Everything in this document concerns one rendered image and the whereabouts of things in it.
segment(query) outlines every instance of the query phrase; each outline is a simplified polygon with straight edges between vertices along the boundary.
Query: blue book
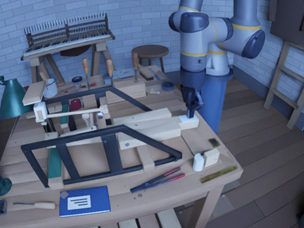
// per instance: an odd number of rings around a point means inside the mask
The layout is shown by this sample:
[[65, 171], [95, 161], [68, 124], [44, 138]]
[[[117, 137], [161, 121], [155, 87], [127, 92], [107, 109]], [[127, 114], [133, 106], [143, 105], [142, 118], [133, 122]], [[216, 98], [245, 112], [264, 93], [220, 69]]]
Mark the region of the blue book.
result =
[[111, 211], [107, 186], [66, 192], [65, 198], [60, 197], [59, 215], [62, 218]]

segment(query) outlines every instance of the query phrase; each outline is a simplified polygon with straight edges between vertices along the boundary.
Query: round stool seat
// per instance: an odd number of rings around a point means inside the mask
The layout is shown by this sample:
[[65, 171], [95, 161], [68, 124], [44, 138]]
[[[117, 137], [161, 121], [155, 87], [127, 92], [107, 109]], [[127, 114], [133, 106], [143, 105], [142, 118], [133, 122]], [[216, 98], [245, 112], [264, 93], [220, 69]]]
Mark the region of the round stool seat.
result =
[[132, 50], [132, 53], [137, 53], [138, 58], [140, 58], [140, 64], [142, 64], [142, 59], [149, 59], [149, 66], [151, 66], [151, 59], [160, 58], [160, 65], [162, 71], [164, 72], [164, 63], [162, 58], [169, 53], [169, 49], [160, 45], [143, 45]]

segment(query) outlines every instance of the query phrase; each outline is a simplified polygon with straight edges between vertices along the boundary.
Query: chisel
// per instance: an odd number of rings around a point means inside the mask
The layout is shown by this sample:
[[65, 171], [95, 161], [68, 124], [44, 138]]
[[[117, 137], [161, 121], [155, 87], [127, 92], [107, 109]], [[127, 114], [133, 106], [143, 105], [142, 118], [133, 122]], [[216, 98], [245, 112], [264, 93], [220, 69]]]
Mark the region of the chisel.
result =
[[112, 84], [112, 86], [114, 86], [113, 85], [113, 70], [114, 70], [114, 66], [113, 66], [113, 62], [112, 62], [111, 59], [108, 59], [106, 61], [106, 66], [108, 67], [108, 73], [109, 73], [109, 75], [111, 77], [111, 84]]
[[40, 209], [55, 209], [55, 203], [37, 202], [37, 203], [13, 203], [13, 205], [34, 205], [35, 208]]
[[82, 59], [82, 67], [84, 69], [85, 78], [87, 79], [87, 90], [89, 90], [90, 89], [90, 87], [89, 87], [89, 78], [87, 76], [87, 74], [89, 73], [89, 66], [87, 64], [87, 58], [83, 58]]
[[132, 63], [134, 67], [135, 82], [137, 82], [137, 66], [138, 66], [137, 58], [138, 58], [137, 53], [132, 53]]

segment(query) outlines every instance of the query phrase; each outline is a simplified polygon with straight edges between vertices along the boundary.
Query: white label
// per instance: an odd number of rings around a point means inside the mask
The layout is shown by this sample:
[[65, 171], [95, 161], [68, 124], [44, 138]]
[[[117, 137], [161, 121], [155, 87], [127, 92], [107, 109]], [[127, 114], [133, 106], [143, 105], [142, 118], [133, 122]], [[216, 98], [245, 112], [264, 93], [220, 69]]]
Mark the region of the white label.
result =
[[91, 207], [91, 196], [82, 195], [68, 198], [68, 210], [76, 210]]

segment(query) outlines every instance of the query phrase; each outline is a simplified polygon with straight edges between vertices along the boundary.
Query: wooden peg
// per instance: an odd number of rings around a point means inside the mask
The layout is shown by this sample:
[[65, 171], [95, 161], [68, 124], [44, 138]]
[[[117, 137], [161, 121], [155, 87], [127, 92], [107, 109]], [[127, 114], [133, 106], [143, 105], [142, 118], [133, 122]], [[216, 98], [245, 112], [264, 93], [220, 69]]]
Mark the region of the wooden peg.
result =
[[114, 66], [113, 66], [113, 62], [112, 62], [111, 59], [108, 59], [106, 61], [106, 66], [108, 67], [108, 73], [109, 73], [110, 77], [112, 77], [113, 76]]
[[46, 81], [46, 84], [49, 85], [48, 79], [46, 78], [46, 75], [43, 72], [40, 72], [40, 76], [44, 81]]
[[87, 58], [82, 59], [82, 67], [84, 69], [84, 73], [87, 75], [89, 73], [89, 66], [87, 64]]
[[132, 53], [132, 63], [133, 63], [134, 69], [137, 69], [137, 65], [138, 65], [138, 55], [137, 55], [137, 53]]

